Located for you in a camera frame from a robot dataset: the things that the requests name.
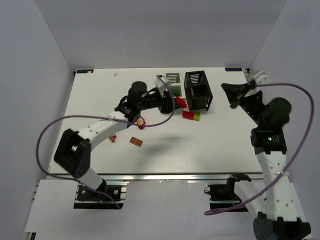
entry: small red object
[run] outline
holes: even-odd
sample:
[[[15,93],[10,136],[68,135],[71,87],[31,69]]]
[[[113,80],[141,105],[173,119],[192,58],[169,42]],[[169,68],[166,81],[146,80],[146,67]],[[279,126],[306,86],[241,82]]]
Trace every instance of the small red object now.
[[[138,126],[140,129],[144,129],[145,125],[146,125],[146,120],[141,116],[137,121],[137,124],[142,125],[142,126]]]
[[[191,119],[193,120],[195,116],[194,112],[190,112],[190,111],[183,111],[182,113],[182,117],[184,117],[185,119]]]
[[[186,102],[182,98],[180,98],[179,96],[176,96],[175,100],[181,106],[181,108],[185,109],[187,107]]]
[[[116,140],[115,140],[114,136],[110,136],[109,138],[110,138],[110,140],[111,140],[113,143],[115,143],[115,142],[116,142]]]

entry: white table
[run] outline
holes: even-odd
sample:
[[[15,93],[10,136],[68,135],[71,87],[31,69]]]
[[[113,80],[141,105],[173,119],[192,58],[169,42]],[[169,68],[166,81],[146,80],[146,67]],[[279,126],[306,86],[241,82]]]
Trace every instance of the white table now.
[[[200,121],[182,118],[180,109],[164,125],[143,130],[131,126],[116,134],[115,143],[107,139],[94,149],[92,168],[99,174],[261,172],[250,142],[251,129],[256,125],[240,107],[229,108],[221,88],[222,83],[245,83],[241,71],[226,72],[223,67],[94,69],[93,73],[75,75],[65,115],[107,116],[127,95],[133,82],[143,81],[151,89],[155,86],[156,75],[180,73],[182,85],[185,72],[199,70],[205,71],[213,94],[210,109],[201,112]],[[141,115],[147,124],[168,117],[158,109],[143,111]],[[58,139],[68,128],[78,130],[94,122],[92,119],[66,119]],[[142,146],[129,143],[131,137],[143,140]],[[53,160],[49,171],[65,173]]]

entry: black mesh cage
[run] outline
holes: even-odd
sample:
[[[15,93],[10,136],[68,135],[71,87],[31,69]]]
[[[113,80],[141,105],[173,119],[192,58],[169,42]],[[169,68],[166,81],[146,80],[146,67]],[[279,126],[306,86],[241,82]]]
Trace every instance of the black mesh cage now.
[[[209,110],[212,93],[205,71],[186,72],[184,77],[184,91],[189,110]]]

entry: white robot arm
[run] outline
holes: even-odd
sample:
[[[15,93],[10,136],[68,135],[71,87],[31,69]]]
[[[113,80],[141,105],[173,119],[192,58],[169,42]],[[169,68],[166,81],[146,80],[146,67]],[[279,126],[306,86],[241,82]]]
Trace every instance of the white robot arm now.
[[[245,207],[255,217],[253,230],[257,240],[301,240],[310,234],[310,224],[302,222],[292,197],[288,174],[282,172],[287,158],[283,126],[289,122],[291,104],[281,97],[263,104],[262,92],[256,91],[256,85],[255,77],[246,84],[221,85],[230,107],[240,106],[257,124],[251,131],[251,144],[261,166],[265,186],[281,175],[266,191],[266,200],[260,196]],[[243,202],[258,193],[251,180],[245,177],[229,178],[227,185],[231,188],[227,192],[234,193]]]
[[[166,90],[170,82],[161,75],[154,82],[156,87],[150,91],[147,91],[144,82],[134,82],[128,95],[108,115],[109,120],[100,120],[77,131],[64,131],[53,159],[81,183],[96,191],[105,192],[106,181],[90,167],[91,151],[110,136],[130,127],[130,123],[135,123],[142,110],[159,108],[162,114],[172,112],[173,101]],[[180,99],[176,98],[174,101],[175,109],[181,108]]]

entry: white wall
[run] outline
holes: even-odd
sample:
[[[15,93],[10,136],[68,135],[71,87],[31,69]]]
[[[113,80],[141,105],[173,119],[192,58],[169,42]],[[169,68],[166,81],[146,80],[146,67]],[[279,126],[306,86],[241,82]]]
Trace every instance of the white wall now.
[[[286,0],[35,0],[77,68],[251,67]]]
[[[288,82],[309,90],[315,100],[315,119],[306,145],[290,169],[292,180],[314,239],[320,239],[320,1],[290,0],[286,3],[256,58],[253,69],[267,71],[272,82]],[[310,113],[308,98],[287,87],[266,89],[268,98],[284,96],[292,104],[285,127],[288,153],[292,156],[306,129]]]
[[[18,240],[43,177],[36,141],[64,113],[73,75],[33,0],[1,1],[0,33],[0,238]],[[56,133],[41,146],[45,166]]]

